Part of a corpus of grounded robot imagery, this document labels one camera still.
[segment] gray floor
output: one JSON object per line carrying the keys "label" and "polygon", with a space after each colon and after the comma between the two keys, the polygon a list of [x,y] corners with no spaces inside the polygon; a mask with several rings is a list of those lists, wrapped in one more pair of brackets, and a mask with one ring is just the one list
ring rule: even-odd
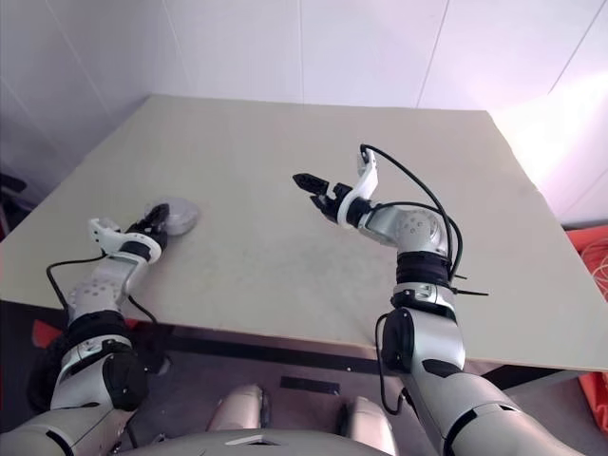
{"label": "gray floor", "polygon": [[[258,383],[269,392],[273,428],[332,432],[337,411],[350,398],[362,395],[380,402],[375,375],[212,355],[170,355],[173,367],[166,375],[151,380],[148,400],[133,419],[140,445],[151,442],[159,433],[171,438],[204,431],[218,400],[232,388],[247,383]],[[282,389],[279,382],[284,375],[339,383],[340,394]],[[396,381],[388,387],[392,402],[400,387]],[[514,400],[567,445],[588,455],[608,454],[608,439],[594,423],[577,380],[518,394]],[[390,420],[402,455],[436,454],[409,408]]]}

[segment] orange object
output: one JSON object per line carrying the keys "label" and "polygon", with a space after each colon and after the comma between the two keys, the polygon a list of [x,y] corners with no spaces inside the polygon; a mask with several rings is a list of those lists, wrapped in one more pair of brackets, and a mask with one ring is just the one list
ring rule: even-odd
{"label": "orange object", "polygon": [[[582,251],[594,242],[603,238],[608,238],[608,225],[584,230],[573,230],[567,232],[577,252]],[[600,259],[583,259],[589,271],[595,270],[601,263]],[[591,372],[579,377],[582,391],[587,397],[589,407],[593,412],[596,423],[601,431],[608,435],[608,373]]]}

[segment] wall seam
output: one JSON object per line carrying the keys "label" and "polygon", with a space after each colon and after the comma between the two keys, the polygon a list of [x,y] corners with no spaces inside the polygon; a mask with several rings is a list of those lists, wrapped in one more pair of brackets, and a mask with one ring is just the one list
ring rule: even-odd
{"label": "wall seam", "polygon": [[425,88],[427,88],[428,75],[430,74],[430,68],[431,68],[431,66],[433,64],[433,60],[435,58],[435,51],[437,50],[437,47],[439,45],[439,37],[441,36],[441,32],[444,29],[444,23],[446,22],[448,8],[449,8],[449,0],[446,0],[446,7],[444,8],[444,15],[442,16],[441,23],[439,24],[439,27],[437,28],[437,35],[435,36],[435,42],[433,43],[433,48],[430,52],[430,57],[428,59],[427,71],[425,72],[425,77],[422,80],[420,92],[418,93],[418,100],[416,101],[416,107],[420,106],[420,102],[422,101],[422,96],[425,93]]}
{"label": "wall seam", "polygon": [[85,65],[83,64],[83,61],[80,58],[80,55],[78,55],[76,48],[72,45],[71,40],[67,36],[64,25],[59,20],[59,17],[57,17],[57,14],[55,14],[55,10],[52,8],[52,6],[48,2],[48,0],[45,0],[45,3],[47,4],[48,11],[50,12],[50,15],[53,17],[55,24],[57,24],[57,28],[59,29],[59,32],[61,33],[62,37],[64,38],[64,41],[66,42],[67,47],[72,52],[72,55],[74,56],[74,59],[76,60],[76,63],[78,64],[78,67],[80,67],[80,70],[85,75],[86,80],[88,81],[88,84],[91,86],[91,89],[95,93],[95,96],[97,97],[97,100],[99,101],[100,105],[102,106],[102,109],[104,110],[105,115],[109,119],[110,125],[112,125],[113,128],[116,128],[117,125],[115,124],[114,119],[112,118],[112,115],[110,114],[110,111],[109,111],[107,105],[105,104],[104,97],[102,97],[102,94],[99,91],[99,89],[97,88],[97,85],[93,82],[93,78],[91,77],[91,75],[88,73],[88,71],[86,71]]}

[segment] beige tabletop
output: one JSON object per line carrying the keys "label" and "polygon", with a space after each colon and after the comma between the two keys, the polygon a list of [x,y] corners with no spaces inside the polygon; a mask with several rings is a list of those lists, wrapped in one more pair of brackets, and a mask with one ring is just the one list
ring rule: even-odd
{"label": "beige tabletop", "polygon": [[[161,322],[369,347],[396,253],[326,221],[292,174],[354,184],[361,142],[409,166],[465,237],[456,313],[467,357],[608,370],[603,302],[487,113],[154,96],[1,244],[3,299],[59,308],[52,262],[95,256],[86,222],[122,227],[161,196],[195,202],[135,293]],[[379,160],[375,200],[426,197]],[[68,291],[91,266],[57,270]],[[130,306],[129,315],[138,315]]]}

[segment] red object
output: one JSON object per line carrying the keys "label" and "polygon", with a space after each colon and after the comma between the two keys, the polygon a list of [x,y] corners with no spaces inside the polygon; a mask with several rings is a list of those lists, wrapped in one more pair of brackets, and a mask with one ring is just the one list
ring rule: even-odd
{"label": "red object", "polygon": [[34,320],[34,326],[31,329],[31,343],[34,344],[34,347],[45,349],[59,335],[61,335],[61,331],[57,328],[44,321]]}
{"label": "red object", "polygon": [[[608,225],[585,230],[573,230],[567,232],[574,247],[579,254],[590,244],[603,238],[608,238]],[[593,271],[599,264],[595,261],[585,262],[589,271]],[[589,407],[593,412],[601,431],[608,435],[608,373],[591,372],[579,377],[582,391],[587,397]]]}

